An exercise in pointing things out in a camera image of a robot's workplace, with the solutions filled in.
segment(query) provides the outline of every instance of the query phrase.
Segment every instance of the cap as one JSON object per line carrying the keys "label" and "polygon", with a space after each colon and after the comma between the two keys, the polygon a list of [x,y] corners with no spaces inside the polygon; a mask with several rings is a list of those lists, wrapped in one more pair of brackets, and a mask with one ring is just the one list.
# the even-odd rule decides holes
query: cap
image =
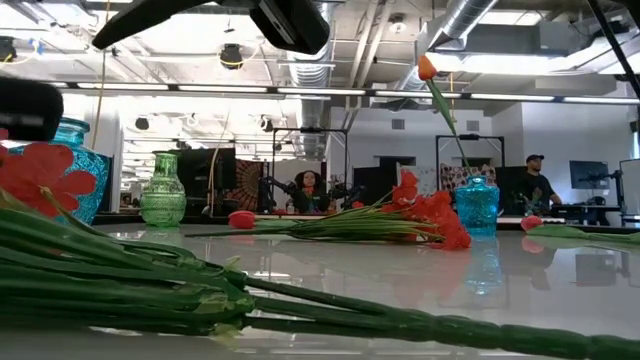
{"label": "cap", "polygon": [[533,160],[544,160],[544,155],[535,155],[535,154],[529,155],[527,156],[526,162],[533,161]]}

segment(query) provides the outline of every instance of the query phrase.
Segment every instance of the glossy table surface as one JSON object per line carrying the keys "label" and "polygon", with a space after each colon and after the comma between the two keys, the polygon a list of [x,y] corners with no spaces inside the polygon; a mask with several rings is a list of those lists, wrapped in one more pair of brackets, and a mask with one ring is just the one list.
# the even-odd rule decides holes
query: glossy table surface
{"label": "glossy table surface", "polygon": [[[183,246],[207,261],[266,280],[455,314],[498,324],[640,338],[640,253],[596,247],[554,249],[499,232],[469,251],[419,246],[329,244],[283,237],[183,238],[223,230],[140,224],[102,226],[131,240]],[[104,331],[3,331],[0,359],[532,359],[498,350],[245,329],[232,342]]]}

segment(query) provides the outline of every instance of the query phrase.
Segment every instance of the man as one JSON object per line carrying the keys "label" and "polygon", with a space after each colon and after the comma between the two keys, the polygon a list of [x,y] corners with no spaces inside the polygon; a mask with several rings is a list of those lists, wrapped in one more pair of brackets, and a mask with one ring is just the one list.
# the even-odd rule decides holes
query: man
{"label": "man", "polygon": [[548,210],[549,202],[554,205],[561,205],[562,199],[553,191],[549,180],[540,174],[542,170],[543,155],[529,155],[527,157],[527,173],[525,174],[523,184],[523,195],[539,206],[540,210]]}

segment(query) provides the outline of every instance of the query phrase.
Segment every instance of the woman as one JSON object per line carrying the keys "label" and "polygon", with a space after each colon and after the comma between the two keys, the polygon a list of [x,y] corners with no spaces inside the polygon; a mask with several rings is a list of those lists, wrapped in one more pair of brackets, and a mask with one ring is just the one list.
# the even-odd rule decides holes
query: woman
{"label": "woman", "polygon": [[324,213],[329,207],[329,197],[322,186],[320,174],[307,170],[295,177],[299,192],[293,198],[293,206],[299,214]]}

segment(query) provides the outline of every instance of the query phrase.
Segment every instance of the air duct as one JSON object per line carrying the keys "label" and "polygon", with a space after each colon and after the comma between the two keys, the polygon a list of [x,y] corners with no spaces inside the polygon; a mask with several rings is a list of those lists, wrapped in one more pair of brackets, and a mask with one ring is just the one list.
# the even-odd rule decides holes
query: air duct
{"label": "air duct", "polygon": [[[446,13],[437,19],[440,26],[436,31],[427,34],[428,48],[434,49],[452,40],[466,37],[478,24],[482,17],[498,2],[498,0],[451,0]],[[416,56],[424,53],[416,43]],[[411,66],[396,85],[396,90],[418,91],[424,87],[424,81],[418,77],[418,67]]]}
{"label": "air duct", "polygon": [[[322,18],[330,25],[332,24],[334,4],[316,3]],[[330,60],[330,43],[315,55],[305,55],[296,52],[288,52],[287,58],[292,61],[300,61],[301,64],[291,64],[291,80],[293,85],[299,87],[327,87],[329,85],[329,71],[327,62]],[[300,108],[296,114],[300,127],[327,127],[323,124],[324,101],[322,100],[300,100]],[[318,159],[324,156],[324,146],[326,136],[302,136],[302,147],[304,157],[308,159]]]}

